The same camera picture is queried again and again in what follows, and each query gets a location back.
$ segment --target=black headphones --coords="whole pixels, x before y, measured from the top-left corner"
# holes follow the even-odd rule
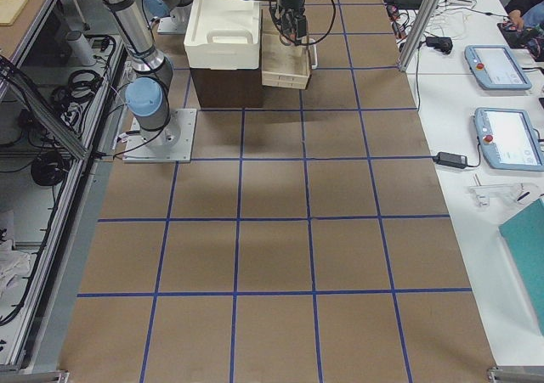
[[[69,169],[70,162],[60,152],[49,151],[37,156],[32,162],[31,175],[40,186],[54,186],[64,181]]]

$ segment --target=black connector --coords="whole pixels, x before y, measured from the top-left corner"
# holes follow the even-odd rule
[[[465,155],[450,154],[448,152],[439,152],[433,157],[437,165],[451,166],[452,168],[465,169],[468,166]]]
[[[443,54],[450,54],[453,49],[453,42],[450,37],[426,37],[425,44]]]

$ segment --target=white container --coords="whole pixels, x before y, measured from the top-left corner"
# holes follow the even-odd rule
[[[310,58],[309,47],[286,46],[280,41],[280,33],[271,20],[263,19],[263,86],[298,88],[308,86],[312,69],[317,68],[315,45],[309,46],[313,52]]]
[[[260,23],[258,1],[195,0],[184,40],[189,66],[257,69]]]

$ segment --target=tiled surface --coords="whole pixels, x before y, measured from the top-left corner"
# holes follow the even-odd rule
[[[115,162],[60,364],[74,382],[486,381],[385,10],[340,1],[307,90],[200,111],[189,165]],[[308,3],[317,38],[331,8]],[[198,107],[179,37],[157,42],[171,105]]]

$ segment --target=brown tabletop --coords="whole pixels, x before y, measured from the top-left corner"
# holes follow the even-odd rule
[[[47,1],[29,0],[11,26],[0,26],[0,48],[2,49],[0,54],[14,63],[19,63],[20,56],[24,52],[22,46],[32,40],[34,30],[42,24],[42,21],[37,18]]]

